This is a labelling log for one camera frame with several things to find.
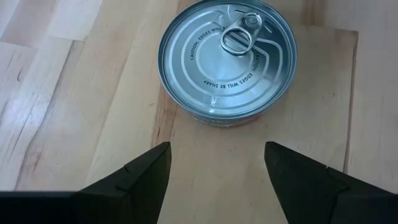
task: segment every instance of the tin can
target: tin can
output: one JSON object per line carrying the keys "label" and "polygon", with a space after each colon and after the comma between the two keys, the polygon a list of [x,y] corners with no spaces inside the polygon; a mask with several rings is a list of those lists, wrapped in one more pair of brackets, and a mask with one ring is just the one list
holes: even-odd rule
{"label": "tin can", "polygon": [[159,48],[160,79],[194,118],[230,127],[286,92],[297,46],[286,20],[257,0],[204,0],[181,12]]}

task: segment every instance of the metal lid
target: metal lid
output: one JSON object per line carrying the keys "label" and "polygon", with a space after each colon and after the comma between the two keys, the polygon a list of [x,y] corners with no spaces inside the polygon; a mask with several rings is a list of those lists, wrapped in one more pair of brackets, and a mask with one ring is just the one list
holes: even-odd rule
{"label": "metal lid", "polygon": [[189,112],[242,119],[286,91],[297,63],[293,33],[259,1],[206,0],[178,15],[159,49],[162,83]]}

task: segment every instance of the pull tab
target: pull tab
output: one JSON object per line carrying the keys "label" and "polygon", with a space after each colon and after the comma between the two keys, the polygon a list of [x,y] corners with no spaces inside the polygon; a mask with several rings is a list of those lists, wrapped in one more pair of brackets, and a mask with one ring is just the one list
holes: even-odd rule
{"label": "pull tab", "polygon": [[[245,55],[253,48],[254,43],[260,34],[261,27],[262,19],[259,14],[254,12],[243,14],[223,32],[223,35],[221,36],[221,46],[224,50],[233,55]],[[237,51],[226,45],[225,36],[233,31],[243,32],[249,37],[249,46],[245,50]]]}

